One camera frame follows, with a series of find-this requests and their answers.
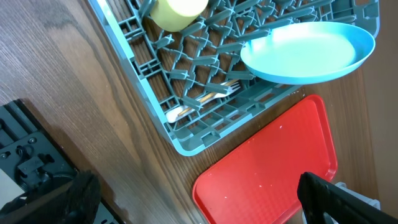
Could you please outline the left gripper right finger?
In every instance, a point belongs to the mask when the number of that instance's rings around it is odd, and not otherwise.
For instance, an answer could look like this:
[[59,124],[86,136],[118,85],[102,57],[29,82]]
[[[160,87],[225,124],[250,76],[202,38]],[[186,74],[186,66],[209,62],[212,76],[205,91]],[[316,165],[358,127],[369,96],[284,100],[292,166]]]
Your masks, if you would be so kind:
[[311,173],[301,174],[297,196],[308,224],[397,224],[397,219]]

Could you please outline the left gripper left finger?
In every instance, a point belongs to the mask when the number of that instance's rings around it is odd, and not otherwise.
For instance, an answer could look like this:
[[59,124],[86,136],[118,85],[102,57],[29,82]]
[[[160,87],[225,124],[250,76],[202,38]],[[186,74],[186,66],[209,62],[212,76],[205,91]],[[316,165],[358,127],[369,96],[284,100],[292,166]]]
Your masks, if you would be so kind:
[[101,202],[101,184],[90,171],[48,180],[1,208],[1,223],[92,224]]

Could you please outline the white plastic fork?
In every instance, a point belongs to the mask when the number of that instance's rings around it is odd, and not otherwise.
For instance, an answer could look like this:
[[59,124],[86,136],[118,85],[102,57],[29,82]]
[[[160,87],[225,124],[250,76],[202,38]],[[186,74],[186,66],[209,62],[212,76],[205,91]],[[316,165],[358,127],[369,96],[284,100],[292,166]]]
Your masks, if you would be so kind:
[[[202,104],[206,104],[214,99],[227,97],[240,89],[240,84],[237,80],[233,80],[233,83],[231,83],[231,84],[227,84],[227,82],[224,82],[224,83],[222,83],[222,85],[228,86],[227,93],[225,93],[225,94],[224,93],[209,93],[206,96],[200,98],[199,102]],[[167,112],[165,114],[165,117],[167,118],[168,123],[174,123],[192,112],[194,112],[193,108],[182,105],[182,106],[179,106],[179,107],[174,108],[174,109],[170,110],[169,112]]]

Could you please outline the large light blue plate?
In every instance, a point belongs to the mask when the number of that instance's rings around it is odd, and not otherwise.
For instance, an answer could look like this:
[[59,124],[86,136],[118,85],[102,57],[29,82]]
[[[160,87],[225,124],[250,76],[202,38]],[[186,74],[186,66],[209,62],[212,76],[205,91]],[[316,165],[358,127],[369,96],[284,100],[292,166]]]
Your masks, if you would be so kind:
[[240,56],[256,77],[274,83],[309,85],[341,78],[374,52],[367,30],[340,22],[304,22],[272,29],[250,40]]

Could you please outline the wooden chopstick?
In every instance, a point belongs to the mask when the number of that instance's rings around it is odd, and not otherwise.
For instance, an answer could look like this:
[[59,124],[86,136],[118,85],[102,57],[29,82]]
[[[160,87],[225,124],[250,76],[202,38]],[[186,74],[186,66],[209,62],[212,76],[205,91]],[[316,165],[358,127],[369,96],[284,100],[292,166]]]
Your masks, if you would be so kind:
[[[238,89],[240,89],[239,82],[237,80],[231,80],[230,82],[224,82],[223,85],[227,86],[227,93],[209,93],[203,98],[200,98],[199,102],[200,103],[208,103],[211,100],[217,99],[217,98],[224,98],[226,96],[229,96],[230,94],[236,92]],[[174,116],[175,120],[178,120],[180,118],[183,118],[186,114],[189,114],[193,112],[193,108],[183,106],[183,110],[179,111],[178,114]]]

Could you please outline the yellow plastic cup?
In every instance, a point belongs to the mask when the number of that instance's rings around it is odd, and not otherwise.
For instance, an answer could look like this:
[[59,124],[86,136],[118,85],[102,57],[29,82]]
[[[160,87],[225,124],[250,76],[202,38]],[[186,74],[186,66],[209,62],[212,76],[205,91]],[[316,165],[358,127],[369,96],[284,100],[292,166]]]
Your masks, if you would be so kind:
[[150,16],[161,29],[177,32],[194,21],[207,5],[208,0],[157,0]]

